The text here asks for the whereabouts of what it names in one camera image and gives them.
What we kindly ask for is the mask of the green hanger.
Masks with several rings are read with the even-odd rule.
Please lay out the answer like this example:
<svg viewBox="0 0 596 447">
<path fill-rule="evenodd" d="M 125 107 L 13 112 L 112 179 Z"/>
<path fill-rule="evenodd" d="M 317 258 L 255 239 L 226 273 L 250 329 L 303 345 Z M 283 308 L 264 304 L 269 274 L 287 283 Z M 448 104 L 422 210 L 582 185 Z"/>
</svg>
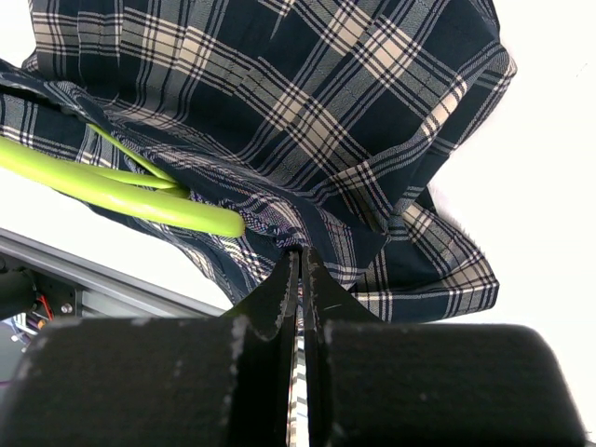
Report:
<svg viewBox="0 0 596 447">
<path fill-rule="evenodd" d="M 1 139 L 1 167 L 120 214 L 222 237 L 244 234 L 245 223 L 240 214 L 191 200 L 190 190 L 166 172 L 97 126 L 89 124 L 88 128 L 146 172 L 139 174 L 61 160 L 5 137 Z"/>
</svg>

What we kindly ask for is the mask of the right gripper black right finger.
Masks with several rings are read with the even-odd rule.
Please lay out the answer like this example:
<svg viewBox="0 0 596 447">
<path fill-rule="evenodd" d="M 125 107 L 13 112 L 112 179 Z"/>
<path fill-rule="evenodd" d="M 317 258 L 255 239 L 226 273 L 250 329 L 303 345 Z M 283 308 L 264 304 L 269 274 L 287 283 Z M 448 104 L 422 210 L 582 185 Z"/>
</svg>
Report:
<svg viewBox="0 0 596 447">
<path fill-rule="evenodd" d="M 313 446 L 584 446 L 558 362 L 534 330 L 391 324 L 301 255 Z"/>
</svg>

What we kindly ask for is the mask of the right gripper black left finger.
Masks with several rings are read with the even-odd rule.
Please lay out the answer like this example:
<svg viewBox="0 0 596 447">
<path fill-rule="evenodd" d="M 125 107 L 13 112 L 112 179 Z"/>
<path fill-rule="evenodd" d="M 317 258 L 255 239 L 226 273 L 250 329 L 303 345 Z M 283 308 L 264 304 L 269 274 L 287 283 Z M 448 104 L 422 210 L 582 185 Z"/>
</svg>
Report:
<svg viewBox="0 0 596 447">
<path fill-rule="evenodd" d="M 300 262 L 212 318 L 66 318 L 26 350 L 5 446 L 286 446 Z"/>
</svg>

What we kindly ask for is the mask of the navy plaid skirt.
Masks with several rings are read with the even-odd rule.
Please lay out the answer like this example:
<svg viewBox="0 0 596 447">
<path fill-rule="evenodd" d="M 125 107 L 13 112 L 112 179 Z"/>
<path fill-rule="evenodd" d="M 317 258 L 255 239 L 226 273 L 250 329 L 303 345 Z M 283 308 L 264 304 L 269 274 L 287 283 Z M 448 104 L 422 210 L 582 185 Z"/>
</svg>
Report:
<svg viewBox="0 0 596 447">
<path fill-rule="evenodd" d="M 312 248 L 386 322 L 491 308 L 481 250 L 428 184 L 516 67 L 490 1 L 33 1 L 1 65 L 1 134 L 93 167 L 163 172 L 241 237 L 109 212 L 182 251 L 232 303 Z"/>
</svg>

